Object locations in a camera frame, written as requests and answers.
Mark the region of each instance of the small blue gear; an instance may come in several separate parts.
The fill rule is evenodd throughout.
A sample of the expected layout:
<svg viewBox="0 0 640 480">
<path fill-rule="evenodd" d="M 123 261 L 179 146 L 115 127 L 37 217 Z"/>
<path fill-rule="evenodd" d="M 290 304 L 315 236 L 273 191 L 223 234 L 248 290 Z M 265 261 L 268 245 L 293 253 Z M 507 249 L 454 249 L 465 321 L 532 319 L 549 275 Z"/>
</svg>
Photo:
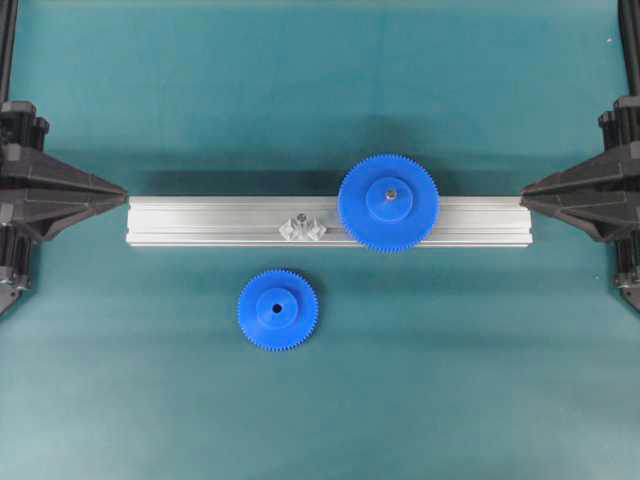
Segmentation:
<svg viewBox="0 0 640 480">
<path fill-rule="evenodd" d="M 287 350 L 313 333 L 318 299 L 300 275 L 268 270 L 244 287 L 237 313 L 240 329 L 251 343 L 269 351 Z"/>
<path fill-rule="evenodd" d="M 429 173 L 401 155 L 375 155 L 344 177 L 338 194 L 343 226 L 372 250 L 391 253 L 420 243 L 438 219 L 438 189 Z"/>
</svg>

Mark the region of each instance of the black vertical post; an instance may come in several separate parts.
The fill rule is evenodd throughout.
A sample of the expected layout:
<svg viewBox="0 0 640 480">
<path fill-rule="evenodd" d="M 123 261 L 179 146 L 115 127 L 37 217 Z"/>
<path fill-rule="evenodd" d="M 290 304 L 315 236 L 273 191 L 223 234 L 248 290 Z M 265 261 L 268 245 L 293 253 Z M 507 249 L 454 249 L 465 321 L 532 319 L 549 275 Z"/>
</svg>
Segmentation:
<svg viewBox="0 0 640 480">
<path fill-rule="evenodd" d="M 0 102 L 9 99 L 11 81 L 11 60 L 16 36 L 18 0 L 0 0 Z"/>
</svg>

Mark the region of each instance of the blue plastic gear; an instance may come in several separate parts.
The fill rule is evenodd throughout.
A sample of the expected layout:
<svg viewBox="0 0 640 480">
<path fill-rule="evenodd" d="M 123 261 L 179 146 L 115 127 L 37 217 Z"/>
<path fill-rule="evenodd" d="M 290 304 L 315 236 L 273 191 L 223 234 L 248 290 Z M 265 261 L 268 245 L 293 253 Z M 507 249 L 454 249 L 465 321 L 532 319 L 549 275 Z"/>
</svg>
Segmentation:
<svg viewBox="0 0 640 480">
<path fill-rule="evenodd" d="M 269 351 L 287 350 L 313 333 L 318 299 L 300 275 L 268 270 L 244 287 L 237 313 L 240 329 L 251 343 Z"/>
<path fill-rule="evenodd" d="M 429 173 L 401 155 L 375 155 L 344 177 L 338 213 L 344 228 L 372 250 L 392 253 L 420 243 L 438 219 L 438 189 Z"/>
</svg>

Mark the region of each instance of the black metal frame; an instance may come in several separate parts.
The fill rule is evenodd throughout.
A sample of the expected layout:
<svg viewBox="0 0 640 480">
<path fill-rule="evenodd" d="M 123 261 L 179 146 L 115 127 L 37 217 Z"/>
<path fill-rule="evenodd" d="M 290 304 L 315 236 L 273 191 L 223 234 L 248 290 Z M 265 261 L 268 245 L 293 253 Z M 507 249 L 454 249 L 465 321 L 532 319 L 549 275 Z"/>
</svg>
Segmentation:
<svg viewBox="0 0 640 480">
<path fill-rule="evenodd" d="M 616 250 L 614 284 L 640 310 L 640 1 L 619 0 L 630 96 L 598 118 L 604 153 L 525 187 L 522 205 Z"/>
</svg>

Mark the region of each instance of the blue gear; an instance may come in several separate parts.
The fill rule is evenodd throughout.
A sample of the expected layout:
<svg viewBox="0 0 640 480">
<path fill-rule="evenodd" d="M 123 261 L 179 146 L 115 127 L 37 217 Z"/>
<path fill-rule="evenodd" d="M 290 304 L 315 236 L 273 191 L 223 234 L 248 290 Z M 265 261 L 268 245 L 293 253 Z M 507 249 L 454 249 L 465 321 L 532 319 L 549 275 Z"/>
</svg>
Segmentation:
<svg viewBox="0 0 640 480">
<path fill-rule="evenodd" d="M 438 219 L 438 189 L 427 171 L 401 155 L 375 155 L 345 176 L 338 213 L 358 242 L 380 252 L 420 243 Z"/>
<path fill-rule="evenodd" d="M 318 299 L 300 275 L 268 270 L 251 279 L 238 300 L 238 323 L 254 345 L 287 350 L 304 342 L 318 320 Z"/>
</svg>

